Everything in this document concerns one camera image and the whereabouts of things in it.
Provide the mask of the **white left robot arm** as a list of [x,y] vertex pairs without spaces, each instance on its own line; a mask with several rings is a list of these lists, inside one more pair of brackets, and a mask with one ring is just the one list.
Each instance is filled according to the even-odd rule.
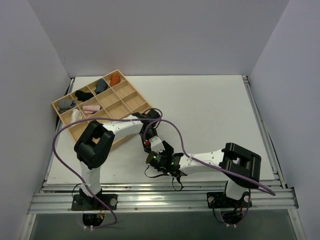
[[146,153],[152,150],[161,153],[164,144],[158,140],[155,147],[151,141],[158,136],[154,129],[154,120],[161,119],[159,110],[150,108],[148,113],[134,112],[118,121],[100,123],[97,120],[89,122],[74,146],[77,159],[80,161],[82,183],[79,195],[83,204],[90,210],[100,206],[102,193],[100,183],[101,166],[105,163],[115,141],[130,135],[140,134]]

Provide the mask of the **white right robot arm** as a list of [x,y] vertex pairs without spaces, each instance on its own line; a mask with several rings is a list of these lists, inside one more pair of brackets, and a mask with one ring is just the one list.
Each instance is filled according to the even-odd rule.
[[189,155],[168,155],[152,151],[146,164],[177,180],[197,173],[224,173],[228,180],[222,200],[225,205],[232,207],[240,201],[244,192],[259,188],[257,183],[260,182],[261,161],[262,158],[257,153],[229,142],[216,151]]

